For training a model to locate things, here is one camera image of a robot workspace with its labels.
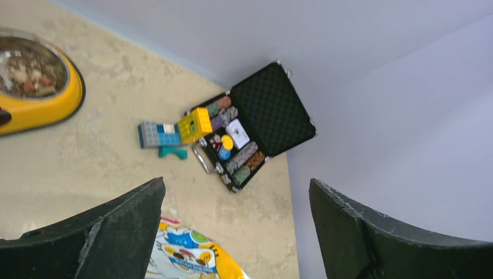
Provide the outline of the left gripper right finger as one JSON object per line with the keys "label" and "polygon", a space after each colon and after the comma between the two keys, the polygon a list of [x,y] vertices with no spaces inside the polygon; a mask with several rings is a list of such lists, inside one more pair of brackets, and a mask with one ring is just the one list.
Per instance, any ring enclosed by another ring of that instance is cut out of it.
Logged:
{"label": "left gripper right finger", "polygon": [[310,181],[328,278],[491,278],[492,243],[425,230]]}

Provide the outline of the colourful pet food bag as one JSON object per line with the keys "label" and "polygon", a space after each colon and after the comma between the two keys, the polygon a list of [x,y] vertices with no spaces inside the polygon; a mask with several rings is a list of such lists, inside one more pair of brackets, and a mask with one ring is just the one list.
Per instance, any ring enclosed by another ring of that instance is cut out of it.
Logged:
{"label": "colourful pet food bag", "polygon": [[145,278],[249,276],[213,239],[177,220],[161,217]]}

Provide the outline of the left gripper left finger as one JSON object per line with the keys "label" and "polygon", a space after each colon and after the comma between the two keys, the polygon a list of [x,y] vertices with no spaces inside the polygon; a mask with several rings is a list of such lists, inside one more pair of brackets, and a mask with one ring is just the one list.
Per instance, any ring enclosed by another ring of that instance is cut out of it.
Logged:
{"label": "left gripper left finger", "polygon": [[157,177],[68,219],[1,241],[1,278],[144,278],[166,187]]}

